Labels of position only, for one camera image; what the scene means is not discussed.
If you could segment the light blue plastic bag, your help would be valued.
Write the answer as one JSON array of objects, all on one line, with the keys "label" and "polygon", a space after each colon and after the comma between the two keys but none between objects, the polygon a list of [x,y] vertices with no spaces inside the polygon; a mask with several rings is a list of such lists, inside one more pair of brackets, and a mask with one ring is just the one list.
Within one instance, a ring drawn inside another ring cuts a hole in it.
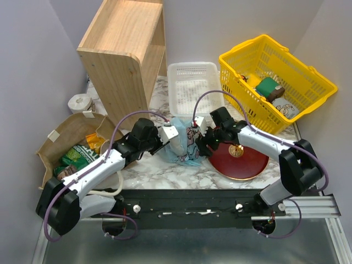
[{"label": "light blue plastic bag", "polygon": [[199,148],[195,142],[201,135],[199,128],[192,127],[190,120],[182,120],[178,117],[172,118],[170,123],[175,126],[179,136],[172,139],[172,142],[157,154],[168,163],[181,166],[200,166],[204,157],[200,156]]}]

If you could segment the brown paper bag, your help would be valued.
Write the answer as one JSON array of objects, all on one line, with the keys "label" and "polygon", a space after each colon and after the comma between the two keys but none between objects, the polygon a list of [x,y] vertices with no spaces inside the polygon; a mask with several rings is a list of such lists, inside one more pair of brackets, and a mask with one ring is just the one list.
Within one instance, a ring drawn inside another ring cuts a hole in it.
[{"label": "brown paper bag", "polygon": [[56,129],[52,130],[36,152],[46,170],[39,189],[42,190],[46,182],[53,177],[53,170],[59,165],[59,159],[70,148],[77,144],[86,145],[86,136],[93,133],[109,140],[114,129],[114,123],[106,115],[98,113],[70,115]]}]

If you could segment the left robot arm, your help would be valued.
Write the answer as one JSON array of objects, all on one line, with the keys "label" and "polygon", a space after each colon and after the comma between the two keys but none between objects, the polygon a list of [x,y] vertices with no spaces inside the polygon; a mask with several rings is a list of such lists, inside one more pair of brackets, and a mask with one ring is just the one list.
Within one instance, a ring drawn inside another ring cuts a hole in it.
[{"label": "left robot arm", "polygon": [[90,165],[63,180],[48,180],[36,213],[45,227],[51,227],[60,236],[71,231],[84,217],[101,213],[118,216],[122,210],[120,201],[89,192],[113,173],[139,160],[144,152],[156,153],[177,135],[177,130],[170,125],[156,127],[153,121],[140,118],[131,132],[119,140],[111,140],[107,151]]}]

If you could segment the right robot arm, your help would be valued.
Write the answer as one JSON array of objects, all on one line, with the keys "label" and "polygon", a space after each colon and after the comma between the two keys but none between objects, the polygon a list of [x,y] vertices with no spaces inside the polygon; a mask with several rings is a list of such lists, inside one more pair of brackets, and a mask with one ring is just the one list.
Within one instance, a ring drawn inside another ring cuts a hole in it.
[{"label": "right robot arm", "polygon": [[201,133],[196,139],[200,155],[211,157],[220,144],[249,147],[278,162],[280,179],[258,192],[251,202],[261,216],[268,214],[273,205],[292,196],[300,196],[323,177],[323,169],[306,140],[291,141],[266,133],[245,120],[235,121],[225,107],[210,114],[215,128],[207,126],[201,116],[193,125]]}]

